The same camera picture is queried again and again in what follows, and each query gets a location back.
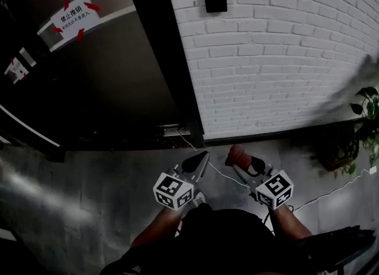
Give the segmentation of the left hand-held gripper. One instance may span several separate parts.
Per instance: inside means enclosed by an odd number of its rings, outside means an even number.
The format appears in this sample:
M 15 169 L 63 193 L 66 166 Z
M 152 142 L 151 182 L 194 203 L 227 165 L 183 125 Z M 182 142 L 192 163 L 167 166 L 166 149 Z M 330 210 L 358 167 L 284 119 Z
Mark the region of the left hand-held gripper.
M 194 198 L 195 183 L 204 175 L 210 159 L 208 151 L 202 151 L 162 172 L 153 186 L 155 199 L 172 210 L 180 210 Z

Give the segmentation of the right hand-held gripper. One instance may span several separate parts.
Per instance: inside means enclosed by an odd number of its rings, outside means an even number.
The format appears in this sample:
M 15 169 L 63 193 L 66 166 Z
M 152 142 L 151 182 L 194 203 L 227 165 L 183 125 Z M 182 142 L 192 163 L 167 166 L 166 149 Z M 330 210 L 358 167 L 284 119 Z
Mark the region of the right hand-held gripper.
M 292 197 L 294 183 L 284 170 L 278 170 L 254 156 L 251 156 L 250 164 L 247 170 L 236 164 L 232 168 L 250 188 L 249 195 L 255 201 L 275 210 Z

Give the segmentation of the person's left forearm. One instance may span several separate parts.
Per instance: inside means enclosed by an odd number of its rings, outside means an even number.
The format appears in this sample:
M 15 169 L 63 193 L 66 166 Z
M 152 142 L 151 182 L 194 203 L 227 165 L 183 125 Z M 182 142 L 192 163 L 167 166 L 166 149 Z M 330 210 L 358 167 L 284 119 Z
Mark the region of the person's left forearm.
M 163 208 L 154 220 L 131 243 L 131 247 L 150 245 L 173 238 L 183 211 Z

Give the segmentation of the person's right forearm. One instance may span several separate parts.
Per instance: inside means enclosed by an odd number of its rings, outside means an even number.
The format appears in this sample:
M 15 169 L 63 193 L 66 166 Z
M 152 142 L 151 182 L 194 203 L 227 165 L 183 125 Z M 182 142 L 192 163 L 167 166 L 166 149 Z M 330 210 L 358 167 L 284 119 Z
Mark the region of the person's right forearm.
M 282 238 L 300 240 L 312 236 L 285 204 L 272 211 L 271 222 L 274 233 Z

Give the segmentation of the person's white shoe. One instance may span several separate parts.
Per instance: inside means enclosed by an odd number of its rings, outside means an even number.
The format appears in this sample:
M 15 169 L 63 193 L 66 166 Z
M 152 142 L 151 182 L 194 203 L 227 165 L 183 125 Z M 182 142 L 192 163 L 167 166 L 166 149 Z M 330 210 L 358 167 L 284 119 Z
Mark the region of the person's white shoe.
M 192 202 L 194 203 L 195 207 L 199 207 L 202 204 L 206 204 L 204 194 L 202 192 L 198 192 L 193 198 Z

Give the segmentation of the person's black clothing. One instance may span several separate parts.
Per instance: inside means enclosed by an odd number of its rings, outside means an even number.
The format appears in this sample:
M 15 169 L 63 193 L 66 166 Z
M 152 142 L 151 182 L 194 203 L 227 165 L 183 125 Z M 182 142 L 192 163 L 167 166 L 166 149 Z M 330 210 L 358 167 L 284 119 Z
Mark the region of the person's black clothing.
M 173 238 L 130 247 L 100 275 L 313 275 L 297 241 L 253 213 L 206 203 L 182 214 Z

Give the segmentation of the dark glass door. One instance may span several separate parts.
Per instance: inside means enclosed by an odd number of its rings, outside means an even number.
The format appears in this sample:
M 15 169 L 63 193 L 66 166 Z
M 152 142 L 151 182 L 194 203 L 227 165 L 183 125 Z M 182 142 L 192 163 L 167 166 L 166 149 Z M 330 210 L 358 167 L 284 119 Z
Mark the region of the dark glass door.
M 181 122 L 133 0 L 90 0 L 100 23 L 64 40 L 73 0 L 0 0 L 0 137 L 50 153 L 114 149 Z M 13 84 L 12 58 L 29 71 Z

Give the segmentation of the potted green plant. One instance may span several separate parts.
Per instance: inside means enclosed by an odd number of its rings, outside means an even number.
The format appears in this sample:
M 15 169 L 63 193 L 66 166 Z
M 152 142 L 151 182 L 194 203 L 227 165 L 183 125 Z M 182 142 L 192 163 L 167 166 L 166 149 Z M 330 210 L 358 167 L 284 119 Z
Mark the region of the potted green plant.
M 353 174 L 360 148 L 370 153 L 371 166 L 379 159 L 379 88 L 361 88 L 356 95 L 362 100 L 350 108 L 359 119 L 323 127 L 317 134 L 316 156 L 329 172 Z

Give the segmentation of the large white taped paper sign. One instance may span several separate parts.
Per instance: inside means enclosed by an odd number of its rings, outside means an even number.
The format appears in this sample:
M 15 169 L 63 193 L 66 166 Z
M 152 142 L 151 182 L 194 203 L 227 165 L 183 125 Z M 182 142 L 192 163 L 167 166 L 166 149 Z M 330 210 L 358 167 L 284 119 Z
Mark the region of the large white taped paper sign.
M 100 11 L 101 7 L 90 0 L 73 0 L 67 8 L 60 9 L 51 17 L 52 30 L 60 34 L 64 40 L 82 37 L 84 31 L 100 23 Z

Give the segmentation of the small white taped paper sign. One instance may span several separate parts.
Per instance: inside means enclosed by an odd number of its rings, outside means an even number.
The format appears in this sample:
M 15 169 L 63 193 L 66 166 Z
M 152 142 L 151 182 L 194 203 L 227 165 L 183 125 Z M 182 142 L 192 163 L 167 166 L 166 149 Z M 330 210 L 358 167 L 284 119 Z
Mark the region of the small white taped paper sign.
M 11 59 L 11 63 L 6 68 L 4 75 L 7 76 L 10 81 L 15 84 L 22 79 L 26 79 L 29 71 L 25 66 L 15 57 Z

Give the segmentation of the metal door floor bracket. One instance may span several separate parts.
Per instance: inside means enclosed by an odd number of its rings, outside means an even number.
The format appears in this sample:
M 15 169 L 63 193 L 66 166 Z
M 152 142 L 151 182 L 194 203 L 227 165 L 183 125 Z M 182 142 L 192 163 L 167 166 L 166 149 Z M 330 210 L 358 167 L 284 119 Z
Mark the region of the metal door floor bracket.
M 191 132 L 187 127 L 182 127 L 180 124 L 165 124 L 159 126 L 163 130 L 164 137 L 190 135 Z

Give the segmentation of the black strapped pack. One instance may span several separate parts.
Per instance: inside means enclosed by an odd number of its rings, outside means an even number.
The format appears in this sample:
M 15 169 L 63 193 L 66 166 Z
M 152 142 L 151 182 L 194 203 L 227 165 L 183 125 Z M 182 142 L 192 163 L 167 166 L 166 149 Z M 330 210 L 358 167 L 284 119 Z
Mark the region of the black strapped pack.
M 374 231 L 360 226 L 313 235 L 297 242 L 312 271 L 344 275 L 344 267 L 373 245 Z

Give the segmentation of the black door frame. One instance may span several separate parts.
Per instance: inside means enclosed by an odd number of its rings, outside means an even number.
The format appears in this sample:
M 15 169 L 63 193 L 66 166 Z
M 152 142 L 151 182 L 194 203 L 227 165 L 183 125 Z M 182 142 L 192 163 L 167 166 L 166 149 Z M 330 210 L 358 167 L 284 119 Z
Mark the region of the black door frame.
M 133 0 L 147 39 L 193 145 L 204 146 L 203 126 L 171 0 Z

